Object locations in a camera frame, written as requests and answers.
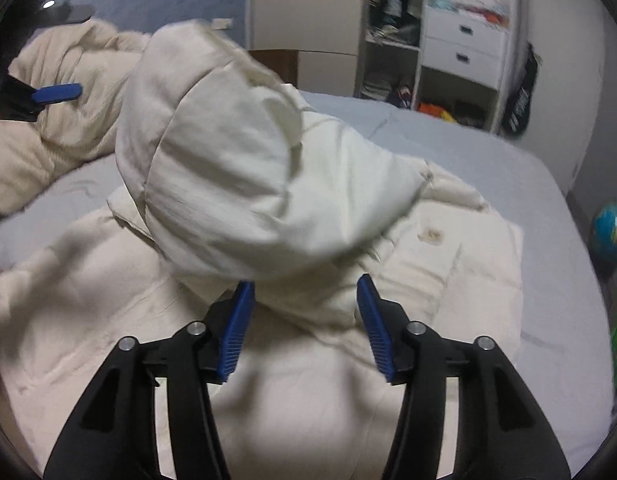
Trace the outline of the cream puffer jacket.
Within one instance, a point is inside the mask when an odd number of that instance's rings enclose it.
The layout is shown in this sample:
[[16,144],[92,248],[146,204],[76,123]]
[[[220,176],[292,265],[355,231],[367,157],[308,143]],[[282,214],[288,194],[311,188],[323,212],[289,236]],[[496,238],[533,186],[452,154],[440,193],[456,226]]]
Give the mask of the cream puffer jacket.
[[363,274],[440,335],[517,356],[523,233],[475,188],[317,112],[208,25],[150,36],[118,116],[121,187],[0,272],[0,384],[35,469],[118,339],[171,336],[241,280],[258,306],[211,391],[219,430],[239,368],[261,374],[284,346],[273,318],[379,376]]

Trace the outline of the beige knit blanket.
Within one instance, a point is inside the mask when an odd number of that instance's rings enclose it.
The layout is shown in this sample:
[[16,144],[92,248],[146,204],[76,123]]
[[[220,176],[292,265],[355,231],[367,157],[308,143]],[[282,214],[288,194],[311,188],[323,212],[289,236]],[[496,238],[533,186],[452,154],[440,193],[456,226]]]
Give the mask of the beige knit blanket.
[[75,101],[52,104],[36,122],[0,121],[0,215],[31,203],[51,183],[114,151],[130,73],[151,38],[92,18],[50,28],[11,63],[9,73],[34,88],[80,84]]

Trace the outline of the light blue bed sheet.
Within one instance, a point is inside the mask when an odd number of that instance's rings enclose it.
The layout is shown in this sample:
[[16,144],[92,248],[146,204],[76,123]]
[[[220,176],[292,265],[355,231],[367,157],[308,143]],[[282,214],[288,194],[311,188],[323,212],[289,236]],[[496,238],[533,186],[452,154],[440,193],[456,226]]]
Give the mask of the light blue bed sheet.
[[[389,150],[438,162],[477,187],[524,232],[524,310],[517,369],[573,471],[608,437],[613,404],[608,315],[566,201],[534,155],[486,133],[372,102],[322,94],[308,101]],[[220,430],[237,479],[375,479],[399,392],[348,356],[272,319],[284,337],[261,374],[240,367],[237,400]]]

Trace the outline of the brown wooden headboard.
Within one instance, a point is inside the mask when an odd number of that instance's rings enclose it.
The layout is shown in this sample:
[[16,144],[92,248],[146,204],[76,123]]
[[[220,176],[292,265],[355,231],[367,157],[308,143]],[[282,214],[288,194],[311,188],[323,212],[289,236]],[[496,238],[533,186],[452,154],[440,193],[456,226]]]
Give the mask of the brown wooden headboard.
[[286,49],[250,50],[254,60],[275,72],[287,84],[299,84],[299,51]]

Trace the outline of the blue globe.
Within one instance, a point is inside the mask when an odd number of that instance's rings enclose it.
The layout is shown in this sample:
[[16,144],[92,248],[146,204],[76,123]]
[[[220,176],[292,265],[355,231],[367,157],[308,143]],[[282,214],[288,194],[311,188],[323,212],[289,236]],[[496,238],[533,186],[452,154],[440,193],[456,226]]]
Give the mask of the blue globe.
[[591,222],[590,248],[609,266],[617,266],[617,202],[604,204]]

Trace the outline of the black sports bag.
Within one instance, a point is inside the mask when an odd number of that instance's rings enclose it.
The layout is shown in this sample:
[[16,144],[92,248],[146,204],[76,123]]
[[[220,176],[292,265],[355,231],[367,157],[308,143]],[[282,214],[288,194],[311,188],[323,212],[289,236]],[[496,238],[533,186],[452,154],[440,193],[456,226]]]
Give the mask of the black sports bag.
[[506,136],[518,138],[529,127],[532,99],[539,73],[540,59],[537,58],[533,45],[526,48],[522,78],[511,93],[502,116],[501,128]]

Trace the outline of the white wardrobe shelf unit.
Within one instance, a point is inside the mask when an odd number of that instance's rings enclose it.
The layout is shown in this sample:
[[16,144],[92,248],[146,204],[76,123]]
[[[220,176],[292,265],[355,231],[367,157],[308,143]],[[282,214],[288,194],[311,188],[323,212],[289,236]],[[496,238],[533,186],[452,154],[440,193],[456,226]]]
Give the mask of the white wardrobe shelf unit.
[[522,14],[521,0],[246,0],[246,41],[252,50],[298,50],[303,91],[496,132]]

